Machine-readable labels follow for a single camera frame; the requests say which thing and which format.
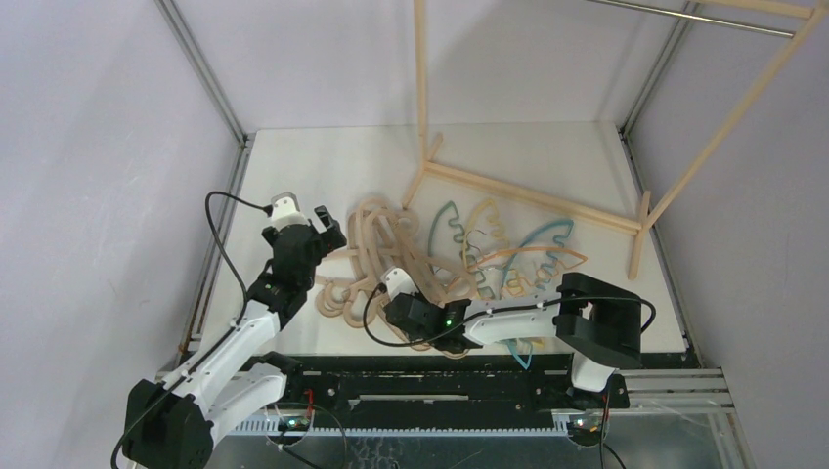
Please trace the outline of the wooden hanger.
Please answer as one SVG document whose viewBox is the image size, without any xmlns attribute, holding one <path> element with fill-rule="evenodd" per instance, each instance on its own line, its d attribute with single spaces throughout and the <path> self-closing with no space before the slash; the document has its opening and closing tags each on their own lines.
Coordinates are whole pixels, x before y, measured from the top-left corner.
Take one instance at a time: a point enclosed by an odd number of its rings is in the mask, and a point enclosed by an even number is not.
<svg viewBox="0 0 829 469">
<path fill-rule="evenodd" d="M 348 235 L 347 221 L 349 215 L 346 220 L 346 238 Z M 353 328 L 359 328 L 361 324 L 359 322 L 358 314 L 355 312 L 355 308 L 358 306 L 360 298 L 370 294 L 371 290 L 368 292 L 356 292 L 352 289 L 352 286 L 356 283 L 356 280 L 352 269 L 352 260 L 348 252 L 348 238 L 347 244 L 344 248 L 338 249 L 334 253 L 329 254 L 326 259 L 328 261 L 343 261 L 347 263 L 350 268 L 351 276 L 347 278 L 338 278 L 317 275 L 315 277 L 315 282 L 322 288 L 322 291 L 317 294 L 315 299 L 315 307 L 320 314 L 327 318 L 340 317 L 344 319 L 347 325 Z"/>
<path fill-rule="evenodd" d="M 335 317 L 353 304 L 362 292 L 369 292 L 383 281 L 392 268 L 403 269 L 430 301 L 443 306 L 451 301 L 473 299 L 477 286 L 473 274 L 464 266 L 428 255 L 414 240 L 416 216 L 408 211 L 388 208 L 361 209 L 349 216 L 345 248 L 331 259 L 350 262 L 353 277 L 316 277 L 322 290 L 316 306 L 324 315 Z"/>
<path fill-rule="evenodd" d="M 409 209 L 395 209 L 382 197 L 362 201 L 347 219 L 347 244 L 332 255 L 350 263 L 350 278 L 316 277 L 322 291 L 316 297 L 317 311 L 327 318 L 341 318 L 352 328 L 365 329 L 379 321 L 410 348 L 425 352 L 433 347 L 414 343 L 403 329 L 391 323 L 382 308 L 391 301 L 389 290 L 375 289 L 387 282 L 387 274 L 404 271 L 426 299 L 445 306 L 473 297 L 472 274 L 459 260 L 429 254 L 417 246 L 418 216 Z"/>
<path fill-rule="evenodd" d="M 461 262 L 429 255 L 416 244 L 419 219 L 412 210 L 397 209 L 384 197 L 369 197 L 349 215 L 347 228 L 354 291 L 374 289 L 387 270 L 399 267 L 434 303 L 475 298 L 475 280 Z"/>
</svg>

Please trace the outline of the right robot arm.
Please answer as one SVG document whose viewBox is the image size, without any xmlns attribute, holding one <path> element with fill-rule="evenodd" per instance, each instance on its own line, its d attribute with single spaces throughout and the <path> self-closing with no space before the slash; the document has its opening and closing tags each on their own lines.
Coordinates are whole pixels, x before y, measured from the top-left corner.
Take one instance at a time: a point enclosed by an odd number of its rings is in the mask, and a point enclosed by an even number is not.
<svg viewBox="0 0 829 469">
<path fill-rule="evenodd" d="M 573 351 L 565 393 L 578 406 L 599 399 L 615 371 L 641 365 L 641 336 L 656 316 L 654 305 L 637 294 L 581 273 L 565 274 L 545 295 L 443 306 L 428 300 L 400 268 L 389 270 L 382 284 L 389 296 L 383 312 L 407 347 L 460 355 L 508 340 L 563 342 Z"/>
</svg>

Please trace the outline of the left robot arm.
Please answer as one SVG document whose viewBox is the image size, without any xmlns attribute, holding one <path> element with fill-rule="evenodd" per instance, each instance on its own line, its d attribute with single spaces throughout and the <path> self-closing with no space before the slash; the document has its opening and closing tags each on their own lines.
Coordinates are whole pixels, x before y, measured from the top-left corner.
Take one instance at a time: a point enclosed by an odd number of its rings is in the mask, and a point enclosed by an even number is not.
<svg viewBox="0 0 829 469">
<path fill-rule="evenodd" d="M 209 348 L 161 380 L 143 379 L 132 388 L 112 467 L 124 456 L 145 468 L 203 468 L 220 441 L 257 409 L 303 400 L 304 379 L 288 370 L 293 360 L 276 353 L 241 377 L 236 374 L 296 316 L 315 284 L 317 267 L 347 240 L 323 205 L 314 210 L 321 231 L 288 196 L 266 211 L 270 224 L 262 235 L 272 256 L 246 287 L 239 316 Z"/>
</svg>

